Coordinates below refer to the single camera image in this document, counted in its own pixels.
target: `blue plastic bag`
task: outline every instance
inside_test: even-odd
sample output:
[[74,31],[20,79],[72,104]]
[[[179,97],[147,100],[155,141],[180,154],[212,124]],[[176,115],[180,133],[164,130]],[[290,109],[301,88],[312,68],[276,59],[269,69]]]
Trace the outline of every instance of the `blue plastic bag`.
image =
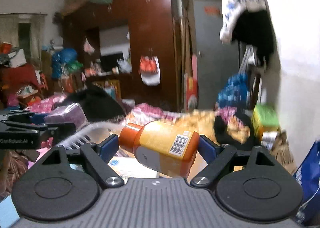
[[303,204],[296,219],[304,223],[320,211],[320,140],[314,142],[293,177],[303,189]]
[[61,52],[55,52],[51,57],[51,67],[52,67],[52,75],[53,79],[59,79],[62,74],[61,69]]
[[60,51],[60,63],[68,64],[77,59],[77,52],[72,48],[65,48]]
[[247,87],[248,76],[246,73],[239,73],[228,79],[227,85],[218,94],[220,108],[227,106],[246,108],[249,91]]

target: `orange container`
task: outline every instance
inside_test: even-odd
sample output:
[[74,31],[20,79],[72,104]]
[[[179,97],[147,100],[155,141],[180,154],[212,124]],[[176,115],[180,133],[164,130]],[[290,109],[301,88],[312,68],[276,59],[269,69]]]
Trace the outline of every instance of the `orange container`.
[[159,121],[127,124],[119,145],[144,166],[171,177],[187,178],[195,161],[199,134]]
[[12,44],[10,43],[2,43],[0,45],[0,53],[8,54],[11,50]]

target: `barcode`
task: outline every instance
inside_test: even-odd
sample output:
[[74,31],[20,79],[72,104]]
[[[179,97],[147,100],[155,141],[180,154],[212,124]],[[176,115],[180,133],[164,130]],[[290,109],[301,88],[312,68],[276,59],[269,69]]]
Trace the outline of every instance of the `barcode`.
[[182,155],[184,149],[188,143],[189,137],[183,135],[177,135],[172,147],[170,148],[169,153],[174,155]]

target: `window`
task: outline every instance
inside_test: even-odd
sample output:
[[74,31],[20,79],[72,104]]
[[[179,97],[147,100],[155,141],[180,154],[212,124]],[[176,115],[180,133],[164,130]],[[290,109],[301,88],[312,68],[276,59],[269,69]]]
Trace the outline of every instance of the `window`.
[[27,63],[31,62],[30,25],[30,23],[19,23],[18,27],[19,48],[24,50]]

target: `black circular pad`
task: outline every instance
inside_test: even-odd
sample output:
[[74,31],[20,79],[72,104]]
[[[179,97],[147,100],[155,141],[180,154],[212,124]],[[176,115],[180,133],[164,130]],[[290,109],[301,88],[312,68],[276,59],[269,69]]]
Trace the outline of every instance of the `black circular pad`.
[[227,211],[239,217],[272,222],[295,214],[302,191],[285,170],[256,165],[221,178],[216,197]]
[[30,169],[13,187],[12,201],[29,219],[59,221],[90,208],[99,196],[95,180],[69,166],[47,166],[47,174]]
[[267,178],[252,178],[243,184],[244,191],[247,195],[257,199],[270,199],[280,193],[280,186]]

